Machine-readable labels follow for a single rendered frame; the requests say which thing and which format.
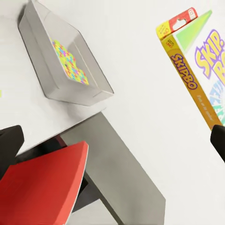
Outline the board game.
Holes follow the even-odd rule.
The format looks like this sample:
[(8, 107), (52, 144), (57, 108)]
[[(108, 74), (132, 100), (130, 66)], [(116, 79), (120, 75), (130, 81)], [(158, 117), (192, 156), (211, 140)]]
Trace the board game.
[[(177, 30), (177, 21), (186, 24)], [(225, 127), (225, 36), (212, 10), (194, 7), (156, 27), (156, 34), (208, 127)]]

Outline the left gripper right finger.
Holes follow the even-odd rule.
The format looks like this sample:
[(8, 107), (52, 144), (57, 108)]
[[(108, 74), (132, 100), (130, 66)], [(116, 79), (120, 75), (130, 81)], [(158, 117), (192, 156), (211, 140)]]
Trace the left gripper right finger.
[(210, 142), (225, 162), (225, 127), (214, 125), (211, 131)]

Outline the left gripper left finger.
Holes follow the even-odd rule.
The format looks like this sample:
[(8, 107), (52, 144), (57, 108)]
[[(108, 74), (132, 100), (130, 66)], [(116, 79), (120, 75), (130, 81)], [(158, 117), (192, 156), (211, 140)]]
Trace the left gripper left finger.
[(0, 181), (23, 144), (21, 125), (0, 130)]

